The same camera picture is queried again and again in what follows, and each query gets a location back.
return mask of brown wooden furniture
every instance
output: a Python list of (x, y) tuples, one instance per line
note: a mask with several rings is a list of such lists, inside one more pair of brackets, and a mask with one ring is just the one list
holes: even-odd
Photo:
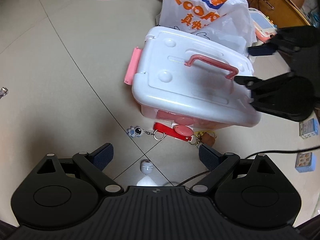
[(310, 25), (291, 0), (247, 0), (249, 7), (260, 10), (278, 28)]

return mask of red wrist strap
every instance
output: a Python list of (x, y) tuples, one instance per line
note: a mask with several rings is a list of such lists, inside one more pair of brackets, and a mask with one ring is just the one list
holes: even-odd
[(177, 139), (180, 139), (180, 140), (183, 140), (183, 141), (191, 141), (192, 137), (191, 136), (183, 136), (181, 134), (178, 134), (174, 129), (162, 124), (162, 123), (159, 123), (159, 122), (156, 122), (155, 125), (153, 126), (153, 130), (158, 130), (158, 132), (162, 132), (164, 134), (167, 134), (167, 135), (170, 135), (172, 137), (175, 137)]

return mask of plastic bag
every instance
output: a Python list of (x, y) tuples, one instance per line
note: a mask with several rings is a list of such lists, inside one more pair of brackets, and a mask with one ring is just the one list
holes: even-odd
[(159, 25), (193, 33), (243, 55), (257, 41), (246, 0), (163, 0)]

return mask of small white toy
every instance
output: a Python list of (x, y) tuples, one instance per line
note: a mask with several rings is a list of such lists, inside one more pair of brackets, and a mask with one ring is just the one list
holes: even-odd
[(127, 129), (127, 135), (129, 135), (131, 138), (133, 137), (140, 137), (143, 133), (143, 129), (141, 127), (133, 127), (131, 126), (130, 129)]
[(143, 161), (141, 163), (141, 172), (145, 175), (148, 175), (153, 170), (153, 163), (151, 161)]

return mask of box handle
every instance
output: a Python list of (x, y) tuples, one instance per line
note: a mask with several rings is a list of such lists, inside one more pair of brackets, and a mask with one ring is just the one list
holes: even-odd
[(201, 60), (202, 62), (210, 64), (212, 66), (231, 71), (230, 74), (226, 75), (226, 79), (233, 79), (234, 76), (236, 76), (239, 73), (239, 70), (236, 67), (233, 67), (221, 61), (215, 60), (213, 58), (206, 57), (201, 54), (192, 55), (190, 59), (185, 63), (185, 65), (190, 67), (196, 59)]

